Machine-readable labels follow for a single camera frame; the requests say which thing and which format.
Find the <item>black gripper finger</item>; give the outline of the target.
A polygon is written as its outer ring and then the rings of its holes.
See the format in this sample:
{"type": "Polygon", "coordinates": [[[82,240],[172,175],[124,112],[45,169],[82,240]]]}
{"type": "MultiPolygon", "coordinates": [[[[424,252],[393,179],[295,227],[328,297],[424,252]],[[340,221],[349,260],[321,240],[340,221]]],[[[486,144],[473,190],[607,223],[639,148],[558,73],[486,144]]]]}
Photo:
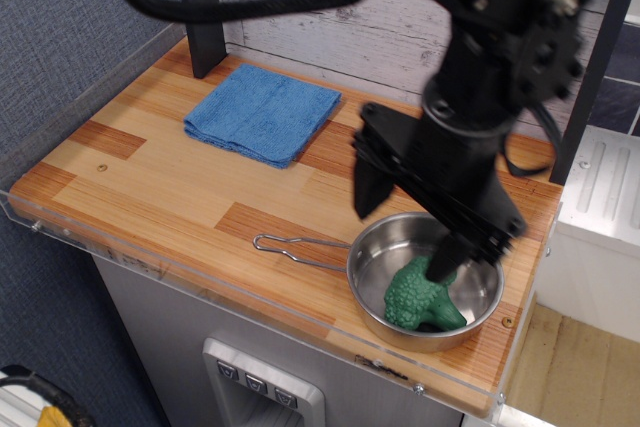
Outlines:
{"type": "Polygon", "coordinates": [[[373,213],[391,195],[395,173],[358,157],[354,167],[354,209],[361,220],[373,213]]]}
{"type": "Polygon", "coordinates": [[[426,272],[431,282],[445,282],[473,253],[473,245],[459,233],[449,233],[440,243],[426,272]]]}

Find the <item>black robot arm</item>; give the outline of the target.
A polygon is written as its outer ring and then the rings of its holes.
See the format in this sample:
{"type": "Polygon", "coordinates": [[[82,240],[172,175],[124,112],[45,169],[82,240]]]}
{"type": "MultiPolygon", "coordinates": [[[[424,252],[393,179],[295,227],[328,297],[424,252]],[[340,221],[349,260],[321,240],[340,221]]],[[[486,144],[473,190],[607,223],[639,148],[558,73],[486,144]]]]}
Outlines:
{"type": "Polygon", "coordinates": [[[368,216],[399,187],[447,228],[428,269],[441,282],[469,259],[496,262],[526,224],[501,186],[496,161],[523,110],[553,145],[545,109],[582,74],[580,15],[589,0],[434,0],[451,40],[413,118],[370,103],[354,146],[354,205],[368,216]]]}

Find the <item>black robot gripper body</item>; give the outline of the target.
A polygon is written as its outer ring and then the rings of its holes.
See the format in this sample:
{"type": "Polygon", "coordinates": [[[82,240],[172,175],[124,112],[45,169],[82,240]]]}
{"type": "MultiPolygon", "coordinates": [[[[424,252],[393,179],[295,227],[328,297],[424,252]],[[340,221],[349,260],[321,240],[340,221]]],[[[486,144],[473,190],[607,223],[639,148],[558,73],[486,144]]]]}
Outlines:
{"type": "Polygon", "coordinates": [[[360,117],[362,126],[353,140],[356,160],[393,170],[395,187],[451,233],[464,236],[473,245],[471,256],[495,263],[525,231],[496,170],[512,116],[468,118],[429,82],[420,116],[370,102],[360,117]]]}

